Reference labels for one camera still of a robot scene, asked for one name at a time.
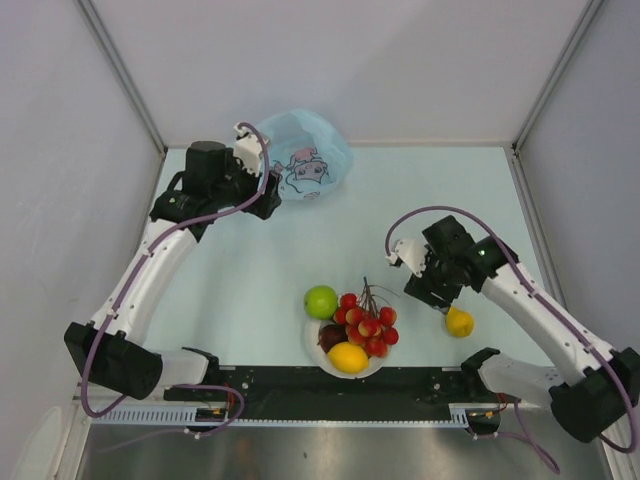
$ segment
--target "cartoon print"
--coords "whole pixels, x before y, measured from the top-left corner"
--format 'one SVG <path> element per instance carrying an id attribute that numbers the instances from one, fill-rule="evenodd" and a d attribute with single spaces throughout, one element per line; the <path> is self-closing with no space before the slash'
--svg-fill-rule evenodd
<path id="1" fill-rule="evenodd" d="M 311 147 L 303 148 L 291 155 L 289 165 L 286 167 L 283 167 L 280 162 L 275 162 L 273 169 L 278 173 L 287 170 L 289 173 L 284 177 L 284 183 L 298 193 L 303 193 L 298 187 L 304 188 L 303 185 L 307 184 L 308 181 L 322 184 L 325 175 L 328 178 L 328 165 L 318 155 L 318 150 Z M 305 198 L 315 198 L 318 195 L 320 195 L 320 192 L 313 192 L 305 195 Z"/>

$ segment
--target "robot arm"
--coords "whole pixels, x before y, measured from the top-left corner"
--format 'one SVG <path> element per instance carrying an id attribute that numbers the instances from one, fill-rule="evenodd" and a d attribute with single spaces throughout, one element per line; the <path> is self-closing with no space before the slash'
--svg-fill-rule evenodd
<path id="1" fill-rule="evenodd" d="M 550 407 L 563 428 L 583 442 L 593 440 L 625 413 L 620 394 L 592 354 L 593 349 L 622 380 L 632 405 L 637 404 L 640 356 L 631 348 L 617 352 L 588 331 L 536 284 L 515 253 L 510 252 L 521 277 L 492 237 L 475 243 L 452 216 L 427 228 L 423 235 L 427 245 L 402 239 L 388 256 L 392 265 L 404 263 L 411 270 L 407 294 L 446 312 L 462 287 L 470 286 L 507 312 L 554 364 L 539 367 L 511 359 L 498 350 L 484 349 L 463 363 L 463 370 L 477 375 L 491 391 Z M 529 288 L 523 280 L 529 282 Z M 579 330 L 590 347 L 584 347 L 540 299 Z"/>
<path id="2" fill-rule="evenodd" d="M 81 374 L 91 364 L 92 383 L 141 400 L 156 387 L 199 384 L 216 370 L 217 358 L 206 352 L 152 352 L 142 345 L 158 301 L 214 214 L 242 208 L 257 195 L 262 147 L 255 134 L 239 126 L 236 131 L 234 148 L 218 142 L 191 145 L 185 170 L 156 199 L 141 245 L 108 300 L 88 324 L 68 327 L 67 348 Z M 264 174 L 263 193 L 243 209 L 261 219 L 269 218 L 281 203 L 280 176 Z"/>

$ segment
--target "fruit plate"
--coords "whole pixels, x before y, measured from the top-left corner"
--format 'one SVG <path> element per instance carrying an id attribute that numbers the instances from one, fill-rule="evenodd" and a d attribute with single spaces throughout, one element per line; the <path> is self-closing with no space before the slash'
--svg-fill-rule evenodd
<path id="1" fill-rule="evenodd" d="M 331 320 L 316 320 L 310 318 L 304 327 L 304 344 L 307 346 L 307 351 L 313 359 L 316 365 L 327 372 L 330 375 L 338 378 L 344 378 L 348 380 L 356 380 L 358 378 L 365 378 L 369 375 L 373 375 L 380 367 L 387 361 L 389 355 L 391 355 L 391 347 L 389 347 L 389 354 L 385 358 L 371 357 L 369 359 L 369 366 L 359 373 L 344 373 L 335 368 L 329 361 L 329 357 L 324 353 L 324 350 L 318 344 L 318 332 L 325 325 L 334 323 Z"/>

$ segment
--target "green apple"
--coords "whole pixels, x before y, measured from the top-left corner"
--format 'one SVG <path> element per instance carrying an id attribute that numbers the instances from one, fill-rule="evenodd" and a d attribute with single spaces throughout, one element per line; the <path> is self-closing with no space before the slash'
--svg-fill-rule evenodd
<path id="1" fill-rule="evenodd" d="M 338 309 L 338 295 L 331 287 L 313 287 L 304 296 L 304 310 L 312 318 L 326 320 Z"/>

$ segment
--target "yellow lemon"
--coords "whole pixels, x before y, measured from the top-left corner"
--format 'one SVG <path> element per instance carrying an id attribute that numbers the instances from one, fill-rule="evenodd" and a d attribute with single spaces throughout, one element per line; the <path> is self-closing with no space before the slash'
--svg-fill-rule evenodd
<path id="1" fill-rule="evenodd" d="M 467 337 L 473 331 L 473 317 L 470 313 L 451 307 L 445 321 L 447 330 L 454 337 Z"/>
<path id="2" fill-rule="evenodd" d="M 369 366 L 364 348 L 349 342 L 334 345 L 327 356 L 331 364 L 344 373 L 359 373 Z"/>

